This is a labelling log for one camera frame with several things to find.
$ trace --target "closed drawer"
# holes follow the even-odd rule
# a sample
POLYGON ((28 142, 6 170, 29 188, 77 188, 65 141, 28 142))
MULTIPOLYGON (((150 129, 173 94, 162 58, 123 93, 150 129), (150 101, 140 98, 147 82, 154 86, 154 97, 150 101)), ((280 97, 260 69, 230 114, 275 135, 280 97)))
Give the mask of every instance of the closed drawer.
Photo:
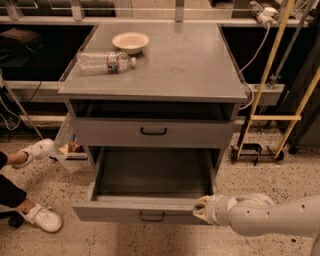
POLYGON ((89 200, 73 205, 81 220, 202 224, 192 213, 214 191, 209 150, 111 148, 99 162, 89 200))
POLYGON ((81 144, 98 146, 225 148, 232 121, 105 121, 72 120, 81 144))

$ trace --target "bottle label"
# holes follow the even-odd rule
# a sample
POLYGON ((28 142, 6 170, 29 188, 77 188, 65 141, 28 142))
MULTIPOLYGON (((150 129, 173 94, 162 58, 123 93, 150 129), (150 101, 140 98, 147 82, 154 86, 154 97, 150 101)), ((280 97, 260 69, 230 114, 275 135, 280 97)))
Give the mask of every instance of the bottle label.
POLYGON ((118 72, 118 56, 115 52, 109 52, 107 54, 107 71, 109 73, 118 72))

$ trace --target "gray cabinet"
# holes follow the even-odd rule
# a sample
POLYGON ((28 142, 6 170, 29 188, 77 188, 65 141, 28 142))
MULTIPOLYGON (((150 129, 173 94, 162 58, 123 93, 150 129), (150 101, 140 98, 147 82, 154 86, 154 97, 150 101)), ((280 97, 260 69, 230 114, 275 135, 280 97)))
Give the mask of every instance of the gray cabinet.
POLYGON ((113 49, 127 31, 150 37, 134 70, 84 74, 76 63, 59 90, 95 170, 74 210, 84 221, 200 224, 194 204, 216 190, 246 95, 216 24, 103 23, 86 48, 113 49))

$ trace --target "open drawer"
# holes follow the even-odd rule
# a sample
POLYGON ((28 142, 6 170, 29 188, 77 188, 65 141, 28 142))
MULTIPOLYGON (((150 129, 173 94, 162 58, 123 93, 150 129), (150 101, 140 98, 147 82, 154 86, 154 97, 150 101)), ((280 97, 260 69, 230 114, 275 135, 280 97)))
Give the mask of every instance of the open drawer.
POLYGON ((201 224, 196 200, 213 194, 205 149, 105 148, 89 200, 73 205, 84 221, 201 224))

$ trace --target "bottle cap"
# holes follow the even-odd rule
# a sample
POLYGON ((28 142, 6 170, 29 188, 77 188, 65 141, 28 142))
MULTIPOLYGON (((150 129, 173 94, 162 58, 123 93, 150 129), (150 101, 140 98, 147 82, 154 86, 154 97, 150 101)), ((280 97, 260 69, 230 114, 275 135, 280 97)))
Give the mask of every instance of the bottle cap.
POLYGON ((263 14, 269 17, 274 16, 276 13, 278 13, 277 10, 272 7, 266 7, 263 10, 263 14))
POLYGON ((131 64, 131 66, 135 66, 136 64, 137 64, 137 61, 136 61, 136 58, 131 58, 130 59, 130 64, 131 64))

